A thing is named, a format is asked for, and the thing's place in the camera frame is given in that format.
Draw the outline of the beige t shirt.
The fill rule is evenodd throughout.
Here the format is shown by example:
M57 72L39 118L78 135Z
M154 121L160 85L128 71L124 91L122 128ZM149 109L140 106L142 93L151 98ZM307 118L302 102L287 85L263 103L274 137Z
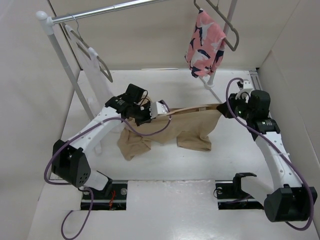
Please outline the beige t shirt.
M151 150L153 143L164 145L172 140L180 148L209 152L212 143L209 134L216 128L221 113L203 110L169 117L156 118L150 123L137 126L131 118L117 141L117 146L127 161Z

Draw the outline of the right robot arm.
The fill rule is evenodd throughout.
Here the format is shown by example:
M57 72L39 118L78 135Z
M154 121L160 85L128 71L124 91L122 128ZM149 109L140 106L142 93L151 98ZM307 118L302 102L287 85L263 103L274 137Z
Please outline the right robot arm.
M273 188L259 183L253 173L239 173L239 180L231 184L237 197L251 195L263 205L270 222L306 221L311 224L318 194L313 186L293 166L282 143L277 122L270 118L270 95L263 90L240 91L226 95L217 110L225 118L235 119L250 132L262 152L271 174Z

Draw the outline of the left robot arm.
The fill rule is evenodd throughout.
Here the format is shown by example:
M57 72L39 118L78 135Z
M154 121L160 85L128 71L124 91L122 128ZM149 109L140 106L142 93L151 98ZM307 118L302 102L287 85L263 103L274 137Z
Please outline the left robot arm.
M143 96L145 90L129 84L125 93L111 97L78 134L53 146L51 171L75 188L90 188L100 198L112 191L112 179L93 170L88 153L115 127L133 118L137 125L149 123L156 116L157 102Z

